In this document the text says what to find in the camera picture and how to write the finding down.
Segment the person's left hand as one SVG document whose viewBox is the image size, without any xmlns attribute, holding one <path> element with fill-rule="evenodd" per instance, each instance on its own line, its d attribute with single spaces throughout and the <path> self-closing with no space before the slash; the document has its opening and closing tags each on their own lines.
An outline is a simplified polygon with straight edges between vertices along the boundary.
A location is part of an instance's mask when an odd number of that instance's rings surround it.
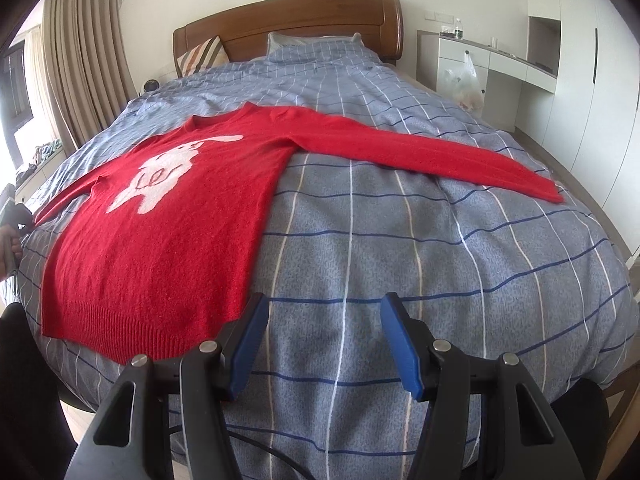
<svg viewBox="0 0 640 480">
<path fill-rule="evenodd" d="M 17 230 L 12 226 L 2 226 L 0 228 L 0 246 L 0 281 L 4 281 L 12 274 L 23 255 Z"/>
</svg>

